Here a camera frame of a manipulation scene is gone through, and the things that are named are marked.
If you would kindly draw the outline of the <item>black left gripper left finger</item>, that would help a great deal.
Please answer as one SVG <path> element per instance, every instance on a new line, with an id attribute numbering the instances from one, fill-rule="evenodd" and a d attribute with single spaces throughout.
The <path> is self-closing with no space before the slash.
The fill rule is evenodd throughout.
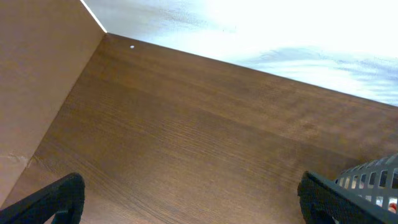
<path id="1" fill-rule="evenodd" d="M 79 224 L 85 203 L 85 182 L 74 172 L 1 210 L 2 224 Z"/>

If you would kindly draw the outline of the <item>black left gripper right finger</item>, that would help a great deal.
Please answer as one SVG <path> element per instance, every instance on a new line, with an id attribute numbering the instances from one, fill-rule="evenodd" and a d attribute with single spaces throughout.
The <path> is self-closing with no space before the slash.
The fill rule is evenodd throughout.
<path id="1" fill-rule="evenodd" d="M 297 189 L 306 223 L 397 223 L 397 215 L 314 173 Z"/>

